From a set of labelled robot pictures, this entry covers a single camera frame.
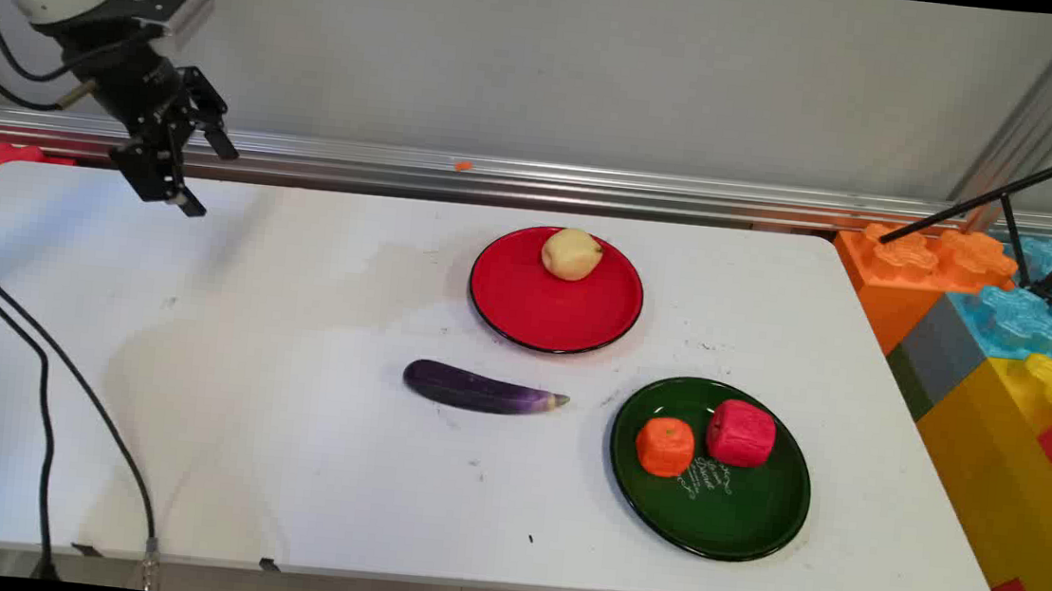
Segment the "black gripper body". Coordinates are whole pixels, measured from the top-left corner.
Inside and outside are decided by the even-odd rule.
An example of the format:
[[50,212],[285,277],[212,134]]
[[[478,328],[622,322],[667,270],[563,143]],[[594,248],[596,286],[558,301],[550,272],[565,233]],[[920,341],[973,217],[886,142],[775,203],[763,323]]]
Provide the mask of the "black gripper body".
[[157,24],[124,20],[70,19],[56,25],[62,63],[81,83],[93,83],[92,98],[135,137],[151,143],[170,138],[186,145],[193,125],[176,113],[186,101],[182,75],[149,41]]

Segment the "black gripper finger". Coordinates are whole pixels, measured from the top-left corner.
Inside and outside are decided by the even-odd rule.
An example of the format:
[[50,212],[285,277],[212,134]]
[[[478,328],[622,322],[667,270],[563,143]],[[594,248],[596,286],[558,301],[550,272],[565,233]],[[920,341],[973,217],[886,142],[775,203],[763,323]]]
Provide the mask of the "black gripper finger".
[[184,66],[179,69],[179,74],[183,91],[186,94],[182,114],[196,129],[200,128],[219,159],[237,160],[239,151],[234,147],[224,122],[229,105],[222,100],[222,96],[214,89],[209,78],[198,67]]
[[109,148],[109,159],[141,200],[171,204],[197,218],[207,211],[184,176],[184,150],[191,135],[193,128],[145,124]]

